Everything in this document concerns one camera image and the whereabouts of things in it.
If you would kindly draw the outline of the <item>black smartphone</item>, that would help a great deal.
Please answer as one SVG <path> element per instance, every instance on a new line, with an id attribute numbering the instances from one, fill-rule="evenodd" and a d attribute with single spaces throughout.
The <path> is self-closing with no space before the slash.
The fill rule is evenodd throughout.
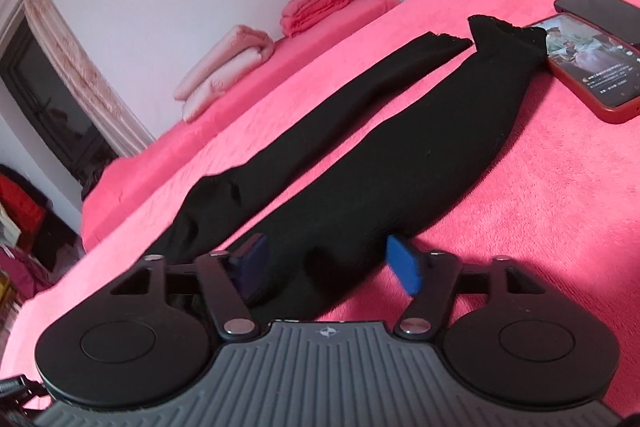
<path id="1" fill-rule="evenodd" d="M 640 9 L 624 0 L 555 0 L 558 13 L 567 13 L 639 49 Z"/>

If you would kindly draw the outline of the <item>red case smartphone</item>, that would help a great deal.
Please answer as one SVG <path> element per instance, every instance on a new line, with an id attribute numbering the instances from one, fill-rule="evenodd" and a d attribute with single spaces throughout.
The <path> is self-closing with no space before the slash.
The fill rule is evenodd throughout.
<path id="1" fill-rule="evenodd" d="M 568 14 L 533 23 L 546 32 L 550 68 L 567 89 L 608 124 L 639 116 L 639 51 Z"/>

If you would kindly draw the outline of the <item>patterned pink curtain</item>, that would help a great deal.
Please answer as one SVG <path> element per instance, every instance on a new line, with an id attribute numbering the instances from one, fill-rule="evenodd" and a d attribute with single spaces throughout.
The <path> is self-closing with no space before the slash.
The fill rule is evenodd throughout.
<path id="1" fill-rule="evenodd" d="M 140 154 L 152 134 L 106 81 L 52 0 L 23 0 L 29 29 L 64 86 L 120 157 Z"/>

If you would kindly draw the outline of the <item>dark window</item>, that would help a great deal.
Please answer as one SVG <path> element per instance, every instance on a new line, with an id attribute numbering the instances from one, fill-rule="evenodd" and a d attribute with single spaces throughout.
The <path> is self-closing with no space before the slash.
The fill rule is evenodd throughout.
<path id="1" fill-rule="evenodd" d="M 29 124 L 88 195 L 117 154 L 55 72 L 26 20 L 1 54 L 1 78 Z"/>

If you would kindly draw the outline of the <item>pale pink pillow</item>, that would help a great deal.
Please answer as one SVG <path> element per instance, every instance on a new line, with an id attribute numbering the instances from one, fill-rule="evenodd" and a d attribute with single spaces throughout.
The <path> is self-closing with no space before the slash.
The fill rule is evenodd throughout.
<path id="1" fill-rule="evenodd" d="M 273 46 L 274 41 L 265 31 L 235 25 L 189 70 L 172 96 L 176 101 L 186 101 L 210 74 L 233 57 L 249 48 L 256 48 L 270 57 Z"/>
<path id="2" fill-rule="evenodd" d="M 216 67 L 186 97 L 182 108 L 182 119 L 185 122 L 197 120 L 218 98 L 222 98 L 235 83 L 238 83 L 243 77 L 253 72 L 262 63 L 265 63 L 270 55 L 271 51 L 267 49 L 248 48 Z"/>

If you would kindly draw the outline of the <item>lower pale pink pillow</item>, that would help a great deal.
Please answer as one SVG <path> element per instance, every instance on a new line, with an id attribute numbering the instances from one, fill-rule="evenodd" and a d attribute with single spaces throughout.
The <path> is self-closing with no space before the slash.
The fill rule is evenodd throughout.
<path id="1" fill-rule="evenodd" d="M 216 67 L 186 97 L 182 108 L 182 119 L 185 122 L 197 120 L 218 98 L 222 98 L 235 83 L 238 83 L 243 77 L 253 72 L 262 63 L 265 63 L 270 55 L 271 51 L 267 49 L 248 48 Z"/>

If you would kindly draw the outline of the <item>upper pale pink pillow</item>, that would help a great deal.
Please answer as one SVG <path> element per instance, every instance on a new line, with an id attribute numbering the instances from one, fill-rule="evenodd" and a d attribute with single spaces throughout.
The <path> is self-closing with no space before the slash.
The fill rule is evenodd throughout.
<path id="1" fill-rule="evenodd" d="M 186 101 L 210 74 L 233 57 L 249 48 L 256 48 L 270 57 L 273 46 L 274 41 L 265 31 L 235 25 L 189 70 L 172 96 L 176 101 Z"/>

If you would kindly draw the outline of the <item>hanging red clothes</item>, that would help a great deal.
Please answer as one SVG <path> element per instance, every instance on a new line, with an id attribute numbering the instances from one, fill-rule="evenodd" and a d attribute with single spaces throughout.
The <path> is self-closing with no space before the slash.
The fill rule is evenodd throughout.
<path id="1" fill-rule="evenodd" d="M 17 246 L 30 251 L 48 213 L 47 196 L 24 176 L 1 165 L 1 204 L 12 221 L 20 228 Z"/>

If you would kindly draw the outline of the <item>black knit pants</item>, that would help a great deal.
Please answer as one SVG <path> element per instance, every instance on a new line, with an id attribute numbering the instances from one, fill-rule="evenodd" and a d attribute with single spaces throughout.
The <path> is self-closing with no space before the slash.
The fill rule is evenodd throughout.
<path id="1" fill-rule="evenodd" d="M 474 15 L 474 52 L 450 75 L 373 128 L 281 205 L 274 199 L 336 139 L 355 110 L 395 79 L 418 78 L 465 48 L 423 35 L 334 93 L 245 164 L 203 176 L 150 246 L 171 265 L 254 234 L 268 241 L 266 275 L 247 298 L 260 324 L 311 320 L 384 262 L 387 239 L 432 225 L 482 177 L 509 138 L 529 83 L 547 63 L 546 32 Z"/>

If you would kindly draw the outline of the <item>folded red blanket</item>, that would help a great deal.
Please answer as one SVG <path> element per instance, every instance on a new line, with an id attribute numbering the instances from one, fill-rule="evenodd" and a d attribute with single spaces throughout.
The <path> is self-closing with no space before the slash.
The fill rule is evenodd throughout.
<path id="1" fill-rule="evenodd" d="M 310 29 L 352 0 L 290 0 L 281 12 L 280 27 L 291 38 Z"/>

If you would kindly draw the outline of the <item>pink blanket near bed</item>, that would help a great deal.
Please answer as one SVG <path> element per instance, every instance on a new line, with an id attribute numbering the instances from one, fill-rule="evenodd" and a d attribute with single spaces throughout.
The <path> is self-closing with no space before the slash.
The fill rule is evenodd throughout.
<path id="1" fill-rule="evenodd" d="M 50 291 L 27 301 L 1 361 L 3 377 L 37 374 L 50 323 L 127 270 L 201 176 L 242 164 L 360 72 L 427 31 L 465 37 L 486 14 L 525 26 L 554 0 L 406 0 L 296 72 L 203 145 Z M 480 261 L 529 265 L 608 324 L 620 365 L 606 401 L 639 407 L 639 124 L 605 124 L 552 77 L 536 77 L 497 165 L 421 234 L 422 245 Z"/>

